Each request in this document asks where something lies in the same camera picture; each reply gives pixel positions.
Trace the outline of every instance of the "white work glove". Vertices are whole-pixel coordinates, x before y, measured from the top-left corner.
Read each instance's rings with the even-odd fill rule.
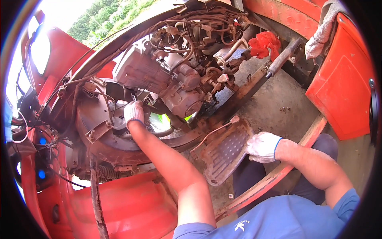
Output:
[[[129,129],[127,124],[131,120],[136,120],[141,122],[143,125],[144,115],[143,115],[143,102],[142,101],[131,101],[128,105],[123,109],[123,115],[125,117],[126,128]]]
[[[280,136],[269,132],[260,132],[254,135],[247,142],[245,152],[249,154],[249,159],[259,163],[270,163],[275,160],[275,151],[278,142],[282,139]]]

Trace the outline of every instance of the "blue t-shirt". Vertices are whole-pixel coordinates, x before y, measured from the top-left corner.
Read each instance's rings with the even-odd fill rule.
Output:
[[[297,195],[271,197],[220,228],[207,223],[180,225],[173,239],[335,238],[358,202],[355,189],[346,192],[333,209]]]

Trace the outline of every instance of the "dark pants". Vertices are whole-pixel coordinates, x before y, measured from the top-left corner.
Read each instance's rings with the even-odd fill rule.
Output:
[[[332,136],[322,133],[314,142],[313,149],[319,150],[326,153],[332,159],[337,161],[338,156],[338,145]],[[256,161],[250,161],[247,155],[237,169],[233,172],[233,190],[235,193],[235,198],[240,196],[246,190],[250,189],[253,185],[258,183],[261,179],[265,177],[264,166]],[[325,200],[325,192],[314,187],[306,178],[301,175],[295,188],[290,192],[290,194],[295,194],[306,199],[311,200],[317,205],[321,205]],[[248,210],[259,204],[260,202],[274,196],[279,196],[280,193],[270,189],[264,195],[250,203],[248,206],[237,211],[238,217],[246,213]]]

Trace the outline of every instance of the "shirt logo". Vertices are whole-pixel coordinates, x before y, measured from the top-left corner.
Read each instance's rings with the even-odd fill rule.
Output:
[[[244,221],[241,221],[241,222],[239,222],[238,224],[236,224],[236,225],[235,225],[235,226],[236,226],[235,231],[236,231],[238,228],[240,228],[240,229],[242,229],[242,230],[244,231],[244,223],[249,223],[249,221],[244,220]]]

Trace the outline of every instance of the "blue light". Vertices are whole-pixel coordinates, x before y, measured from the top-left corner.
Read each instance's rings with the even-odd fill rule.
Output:
[[[40,171],[39,171],[39,177],[40,177],[41,179],[44,179],[44,178],[45,178],[45,172],[44,172],[43,170],[40,170]]]
[[[46,142],[47,142],[47,140],[45,139],[45,138],[40,138],[40,144],[41,145],[44,145],[44,144],[46,144]]]

